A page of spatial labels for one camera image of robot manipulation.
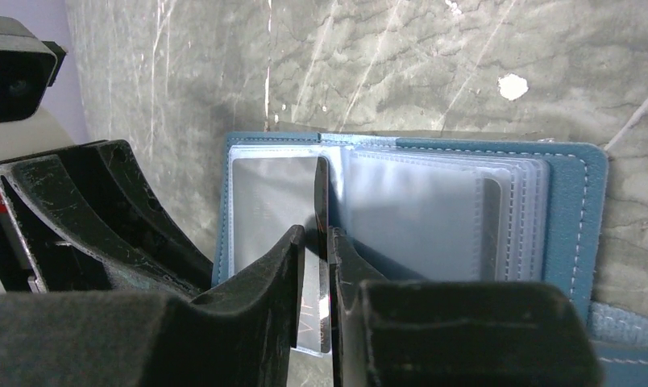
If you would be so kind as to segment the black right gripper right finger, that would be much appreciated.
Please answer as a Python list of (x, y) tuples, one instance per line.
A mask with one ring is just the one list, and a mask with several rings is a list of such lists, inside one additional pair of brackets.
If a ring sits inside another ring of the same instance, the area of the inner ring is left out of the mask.
[(600, 386), (575, 307), (544, 282), (391, 281), (328, 231), (337, 386)]

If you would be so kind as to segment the blue leather card holder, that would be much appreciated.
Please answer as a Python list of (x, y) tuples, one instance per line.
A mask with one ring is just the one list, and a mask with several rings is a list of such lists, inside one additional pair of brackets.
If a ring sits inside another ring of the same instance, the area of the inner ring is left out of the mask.
[(648, 318), (590, 293), (609, 161), (597, 146), (326, 133), (232, 132), (213, 283), (314, 212), (329, 163), (329, 226), (390, 279), (480, 279), (484, 178), (501, 187), (496, 275), (545, 281), (586, 323), (608, 386), (648, 386)]

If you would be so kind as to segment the dark credit card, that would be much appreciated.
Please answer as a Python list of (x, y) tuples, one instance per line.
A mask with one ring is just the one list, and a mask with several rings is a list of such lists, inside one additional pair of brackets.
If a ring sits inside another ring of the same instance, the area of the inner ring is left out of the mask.
[(483, 281), (495, 279), (500, 213), (501, 187), (496, 180), (485, 177), (480, 253), (480, 279)]
[(329, 163), (320, 156), (314, 173), (314, 212), (306, 219), (305, 225), (305, 278), (297, 336), (297, 349), (316, 356), (323, 356), (331, 350), (328, 206)]

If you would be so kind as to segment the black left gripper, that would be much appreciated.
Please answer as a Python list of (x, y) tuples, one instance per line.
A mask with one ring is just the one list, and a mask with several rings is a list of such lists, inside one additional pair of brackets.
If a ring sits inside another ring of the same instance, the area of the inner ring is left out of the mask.
[(0, 294), (45, 293), (2, 194), (100, 262), (115, 287), (185, 299), (211, 287), (213, 263), (162, 207), (123, 139), (0, 164)]

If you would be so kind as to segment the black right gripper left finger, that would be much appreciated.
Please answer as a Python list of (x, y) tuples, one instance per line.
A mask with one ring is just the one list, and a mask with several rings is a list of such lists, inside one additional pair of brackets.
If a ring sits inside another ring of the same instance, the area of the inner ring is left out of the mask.
[(305, 230), (187, 302), (162, 292), (0, 295), (0, 386), (284, 386)]

